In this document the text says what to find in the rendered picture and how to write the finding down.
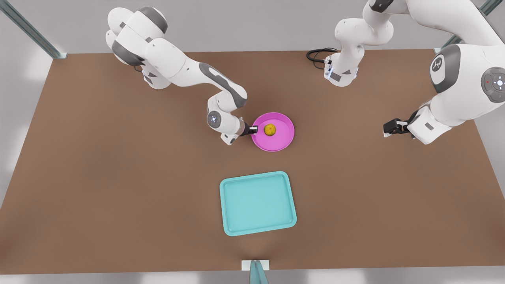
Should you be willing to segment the teal rectangular tray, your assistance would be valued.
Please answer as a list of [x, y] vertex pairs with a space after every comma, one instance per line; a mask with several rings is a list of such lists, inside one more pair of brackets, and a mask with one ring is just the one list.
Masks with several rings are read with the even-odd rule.
[[226, 178], [219, 185], [223, 229], [229, 237], [292, 228], [297, 215], [283, 171]]

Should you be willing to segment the pink round plate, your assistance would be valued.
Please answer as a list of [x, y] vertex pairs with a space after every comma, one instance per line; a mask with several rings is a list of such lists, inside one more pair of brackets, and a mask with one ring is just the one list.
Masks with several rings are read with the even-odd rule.
[[292, 120], [278, 112], [261, 115], [254, 121], [258, 131], [251, 136], [253, 143], [269, 152], [281, 151], [288, 147], [294, 138], [295, 129]]

